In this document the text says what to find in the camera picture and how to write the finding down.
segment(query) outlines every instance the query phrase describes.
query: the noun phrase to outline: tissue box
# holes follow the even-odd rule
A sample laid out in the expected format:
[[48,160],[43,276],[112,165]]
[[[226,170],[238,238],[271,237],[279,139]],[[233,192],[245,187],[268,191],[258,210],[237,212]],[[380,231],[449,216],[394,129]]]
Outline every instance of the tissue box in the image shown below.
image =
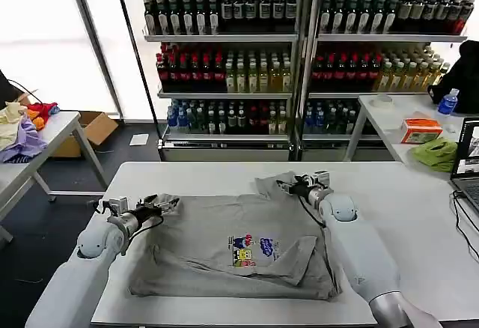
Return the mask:
[[437,139],[442,132],[438,121],[427,118],[410,118],[401,124],[401,143],[423,144]]

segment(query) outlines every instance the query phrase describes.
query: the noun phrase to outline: white table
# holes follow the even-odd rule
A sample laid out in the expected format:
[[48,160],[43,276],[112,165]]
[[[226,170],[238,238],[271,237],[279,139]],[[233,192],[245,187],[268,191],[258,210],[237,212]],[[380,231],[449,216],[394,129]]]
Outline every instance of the white table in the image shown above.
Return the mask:
[[[106,189],[108,187],[102,166],[79,124],[79,118],[80,114],[78,112],[59,112],[53,115],[49,118],[45,128],[39,132],[40,137],[48,144],[41,154],[29,163],[0,163],[0,221],[5,218],[34,182],[40,184],[46,194],[52,198],[56,195],[103,194],[103,192],[52,191],[37,172],[39,167],[56,151],[66,137],[73,134],[82,148],[83,154],[91,164],[102,188]],[[0,239],[2,238],[7,242],[13,239],[12,235],[0,226]]]
[[[403,162],[413,169],[448,179],[449,174],[434,172],[411,155],[409,150],[417,147],[417,145],[400,143],[402,136],[399,134],[399,127],[403,123],[404,118],[417,117],[417,113],[420,112],[437,120],[443,126],[441,137],[457,142],[465,116],[451,115],[445,120],[444,116],[438,114],[437,106],[433,104],[433,101],[427,94],[391,95],[393,106],[387,109],[378,108],[371,104],[377,97],[378,95],[359,96],[361,109],[359,110],[356,126],[351,135],[344,161],[350,161],[353,158],[367,118],[376,129],[394,160]],[[448,132],[445,129],[446,126],[453,127],[455,132]]]
[[[126,196],[133,209],[154,193],[239,195],[255,177],[293,170],[328,170],[332,188],[351,195],[397,262],[405,296],[441,321],[479,318],[479,265],[456,232],[451,187],[398,162],[372,163],[124,163],[104,198]],[[106,215],[94,214],[94,221]],[[479,246],[467,224],[465,232]],[[142,254],[140,234],[118,256],[92,322],[106,326],[348,325],[374,324],[369,308],[341,275],[343,293],[331,302],[197,297],[134,297],[128,282]]]

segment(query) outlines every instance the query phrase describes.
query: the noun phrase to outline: gray floor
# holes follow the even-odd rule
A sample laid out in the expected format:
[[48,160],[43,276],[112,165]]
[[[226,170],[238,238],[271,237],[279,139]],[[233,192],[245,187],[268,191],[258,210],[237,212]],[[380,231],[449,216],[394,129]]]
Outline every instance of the gray floor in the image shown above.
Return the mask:
[[[130,147],[133,134],[149,133],[146,146]],[[126,161],[159,161],[153,125],[119,127],[100,147],[97,156],[111,179]],[[101,190],[84,160],[50,160],[40,170],[52,189]],[[93,214],[85,197],[58,197],[50,204],[34,186],[2,225],[14,235],[0,251],[0,327],[23,327],[56,268],[70,256],[78,234]],[[479,322],[451,322],[451,328],[479,327]]]

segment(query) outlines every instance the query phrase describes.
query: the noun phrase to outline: white paper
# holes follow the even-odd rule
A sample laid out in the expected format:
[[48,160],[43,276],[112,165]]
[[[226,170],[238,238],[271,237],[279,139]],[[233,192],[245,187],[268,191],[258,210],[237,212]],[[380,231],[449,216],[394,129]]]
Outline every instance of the white paper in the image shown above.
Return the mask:
[[143,146],[148,142],[148,134],[142,133],[141,135],[133,135],[132,140],[129,142],[130,146]]

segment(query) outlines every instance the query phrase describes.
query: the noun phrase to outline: laptop keyboard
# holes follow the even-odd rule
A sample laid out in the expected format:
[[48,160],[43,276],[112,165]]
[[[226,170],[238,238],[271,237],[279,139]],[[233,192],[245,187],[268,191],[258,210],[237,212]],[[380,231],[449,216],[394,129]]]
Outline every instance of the laptop keyboard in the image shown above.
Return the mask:
[[475,200],[479,201],[479,184],[473,183],[464,187],[464,190]]

